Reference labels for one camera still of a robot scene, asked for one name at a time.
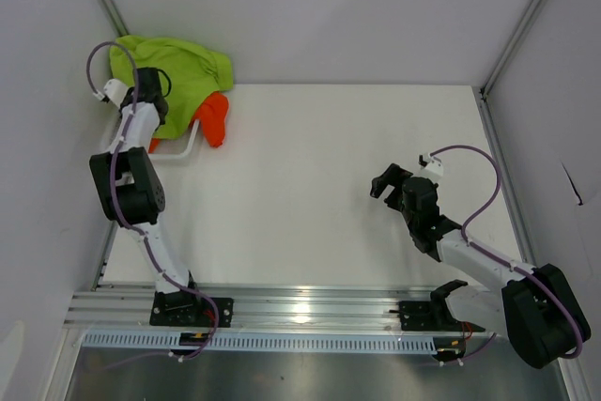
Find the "lime green shorts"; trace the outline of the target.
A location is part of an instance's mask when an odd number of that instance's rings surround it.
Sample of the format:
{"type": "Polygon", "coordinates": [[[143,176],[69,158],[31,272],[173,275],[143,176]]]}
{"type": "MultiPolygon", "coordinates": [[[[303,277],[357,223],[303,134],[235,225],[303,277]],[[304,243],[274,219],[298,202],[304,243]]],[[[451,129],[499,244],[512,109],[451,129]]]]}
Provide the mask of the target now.
{"type": "Polygon", "coordinates": [[[127,35],[116,40],[133,57],[136,67],[161,69],[167,83],[168,113],[154,133],[158,140],[180,137],[193,122],[201,104],[217,92],[234,87],[234,70],[226,54],[200,44],[174,38],[127,35]]]}

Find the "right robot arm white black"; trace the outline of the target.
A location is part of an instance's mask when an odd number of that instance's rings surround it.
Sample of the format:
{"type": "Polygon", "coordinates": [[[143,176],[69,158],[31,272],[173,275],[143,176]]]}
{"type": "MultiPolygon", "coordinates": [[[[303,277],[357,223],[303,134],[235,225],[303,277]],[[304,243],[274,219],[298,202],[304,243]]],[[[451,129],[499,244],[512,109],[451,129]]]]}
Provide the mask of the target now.
{"type": "Polygon", "coordinates": [[[476,326],[506,338],[529,366],[575,359],[590,325],[563,272],[535,267],[487,249],[440,212],[438,183],[391,164],[371,182],[371,197],[399,212],[414,246],[476,281],[453,280],[430,294],[428,315],[440,329],[476,326]]]}

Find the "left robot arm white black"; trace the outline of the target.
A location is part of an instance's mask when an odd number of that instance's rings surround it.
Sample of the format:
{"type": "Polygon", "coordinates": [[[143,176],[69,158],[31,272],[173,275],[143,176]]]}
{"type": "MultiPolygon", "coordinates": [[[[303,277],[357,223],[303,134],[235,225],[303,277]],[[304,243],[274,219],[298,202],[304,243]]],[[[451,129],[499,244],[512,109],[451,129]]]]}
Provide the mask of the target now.
{"type": "Polygon", "coordinates": [[[204,303],[189,294],[193,277],[171,246],[162,227],[166,198],[160,178],[148,155],[156,129],[168,113],[162,91],[164,71],[140,68],[137,87],[126,87],[117,79],[120,123],[107,150],[92,156],[89,167],[102,210],[136,242],[153,273],[155,291],[163,295],[183,293],[174,298],[171,315],[185,326],[196,324],[204,314],[204,303]]]}

